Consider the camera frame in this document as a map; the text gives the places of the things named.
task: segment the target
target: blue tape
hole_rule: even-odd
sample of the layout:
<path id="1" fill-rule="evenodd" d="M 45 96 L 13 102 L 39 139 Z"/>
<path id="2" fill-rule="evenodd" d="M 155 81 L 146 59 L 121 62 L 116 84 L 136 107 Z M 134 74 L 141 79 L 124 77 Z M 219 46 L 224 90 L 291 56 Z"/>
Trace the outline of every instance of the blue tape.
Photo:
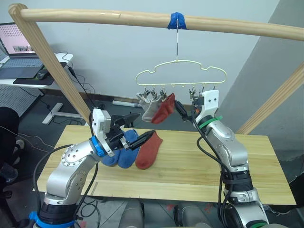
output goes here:
<path id="1" fill-rule="evenodd" d="M 30 219 L 35 220 L 36 224 L 38 226 L 40 226 L 41 228 L 68 228 L 75 224 L 75 221 L 71 221 L 71 222 L 63 223 L 63 224 L 57 224 L 57 225 L 46 224 L 39 219 L 37 212 L 35 212 L 35 211 L 32 211 L 28 217 Z"/>
<path id="2" fill-rule="evenodd" d="M 171 14 L 171 20 L 168 25 L 168 29 L 177 29 L 176 20 L 179 20 L 179 29 L 187 29 L 184 15 L 179 12 Z"/>
<path id="3" fill-rule="evenodd" d="M 97 150 L 98 156 L 100 156 L 100 157 L 105 157 L 105 156 L 106 156 L 106 153 L 105 153 L 105 151 L 99 146 L 98 141 L 97 141 L 95 135 L 92 136 L 91 140 L 92 140 L 92 143 L 93 143 L 95 149 Z"/>

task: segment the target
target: white sock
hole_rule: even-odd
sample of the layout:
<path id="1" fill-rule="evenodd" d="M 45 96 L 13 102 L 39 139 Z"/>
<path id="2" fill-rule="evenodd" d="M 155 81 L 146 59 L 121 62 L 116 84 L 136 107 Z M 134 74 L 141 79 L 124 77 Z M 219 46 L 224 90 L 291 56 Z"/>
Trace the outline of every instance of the white sock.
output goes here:
<path id="1" fill-rule="evenodd" d="M 142 120 L 145 122 L 151 122 L 154 114 L 159 110 L 161 103 L 162 103 L 162 96 L 158 95 L 157 98 L 154 100 L 152 99 L 147 111 L 142 115 Z"/>
<path id="2" fill-rule="evenodd" d="M 144 111 L 147 111 L 150 105 L 149 98 L 144 98 L 144 96 L 141 93 L 136 94 L 137 98 L 139 99 L 139 103 Z"/>

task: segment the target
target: wooden tabletop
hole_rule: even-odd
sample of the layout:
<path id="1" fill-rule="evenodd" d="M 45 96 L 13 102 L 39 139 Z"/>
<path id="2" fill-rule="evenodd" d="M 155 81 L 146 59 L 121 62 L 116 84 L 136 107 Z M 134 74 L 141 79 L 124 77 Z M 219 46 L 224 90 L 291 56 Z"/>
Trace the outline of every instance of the wooden tabletop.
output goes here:
<path id="1" fill-rule="evenodd" d="M 142 134 L 147 130 L 136 131 Z M 157 134 L 163 142 L 152 167 L 140 170 L 134 163 L 128 169 L 122 169 L 99 163 L 89 195 L 217 202 L 219 165 L 197 148 L 199 133 L 157 130 Z M 89 127 L 67 125 L 56 147 L 79 143 L 89 137 Z M 262 203 L 294 205 L 294 197 L 268 137 L 237 135 L 237 139 L 248 150 L 252 182 Z M 203 140 L 201 145 L 212 153 Z M 58 166 L 62 153 L 63 150 L 55 152 L 46 163 L 38 179 L 40 191 L 46 191 L 48 177 Z M 82 193 L 93 173 L 94 168 L 88 174 Z"/>

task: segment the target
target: blue ring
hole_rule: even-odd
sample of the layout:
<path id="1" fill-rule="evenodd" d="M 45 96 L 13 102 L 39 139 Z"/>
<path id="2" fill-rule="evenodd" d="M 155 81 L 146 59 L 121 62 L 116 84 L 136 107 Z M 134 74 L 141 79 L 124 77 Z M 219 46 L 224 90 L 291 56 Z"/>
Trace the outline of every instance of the blue ring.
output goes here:
<path id="1" fill-rule="evenodd" d="M 95 135 L 92 136 L 91 140 L 92 140 L 93 146 L 94 146 L 95 149 L 97 150 L 98 156 L 100 156 L 100 157 L 105 157 L 105 156 L 106 156 L 106 153 L 105 153 L 105 151 L 99 146 L 98 141 L 97 141 L 97 138 L 96 138 Z"/>
<path id="2" fill-rule="evenodd" d="M 28 216 L 31 220 L 35 220 L 36 224 L 42 228 L 68 228 L 72 225 L 75 224 L 75 221 L 71 221 L 68 223 L 63 223 L 63 224 L 57 224 L 57 225 L 51 225 L 51 224 L 47 224 L 44 223 L 43 221 L 41 221 L 37 215 L 37 212 L 32 211 L 29 216 Z"/>

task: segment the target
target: wooden frame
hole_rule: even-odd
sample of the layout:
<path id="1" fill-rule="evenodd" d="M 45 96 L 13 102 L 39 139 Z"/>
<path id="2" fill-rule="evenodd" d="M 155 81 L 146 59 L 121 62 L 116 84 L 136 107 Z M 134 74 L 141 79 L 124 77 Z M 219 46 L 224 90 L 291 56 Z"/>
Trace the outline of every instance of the wooden frame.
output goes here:
<path id="1" fill-rule="evenodd" d="M 60 86 L 74 108 L 89 122 L 90 110 L 71 82 L 66 71 L 56 59 L 37 21 L 84 22 L 167 28 L 170 14 L 127 12 L 93 9 L 28 9 L 23 4 L 11 4 L 9 14 L 30 45 Z M 238 33 L 304 41 L 304 28 L 243 20 L 185 16 L 187 29 Z M 264 105 L 238 130 L 248 134 L 268 117 L 285 99 L 303 84 L 303 64 L 265 102 Z"/>

